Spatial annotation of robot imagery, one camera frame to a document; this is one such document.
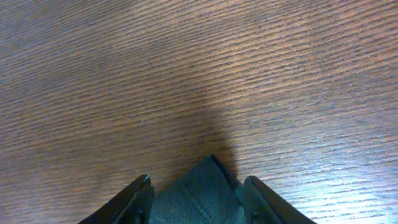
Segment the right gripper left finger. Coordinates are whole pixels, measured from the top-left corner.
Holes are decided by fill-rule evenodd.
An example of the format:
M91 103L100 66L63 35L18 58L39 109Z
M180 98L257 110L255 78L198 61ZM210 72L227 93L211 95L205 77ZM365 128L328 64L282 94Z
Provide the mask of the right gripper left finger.
M150 175L142 174L79 224L148 224L154 196Z

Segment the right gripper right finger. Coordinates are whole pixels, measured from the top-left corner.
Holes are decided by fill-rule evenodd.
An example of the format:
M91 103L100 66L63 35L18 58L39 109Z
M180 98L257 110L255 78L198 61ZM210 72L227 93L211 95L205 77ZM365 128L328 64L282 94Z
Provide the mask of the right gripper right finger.
M253 175L244 181L243 209L247 224L315 224Z

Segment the dark green t-shirt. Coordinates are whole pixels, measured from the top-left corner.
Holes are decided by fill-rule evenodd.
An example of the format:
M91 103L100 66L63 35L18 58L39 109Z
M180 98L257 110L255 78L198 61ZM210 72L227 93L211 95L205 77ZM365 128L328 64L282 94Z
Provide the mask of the dark green t-shirt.
M214 156L157 193L149 223L245 223L243 185Z

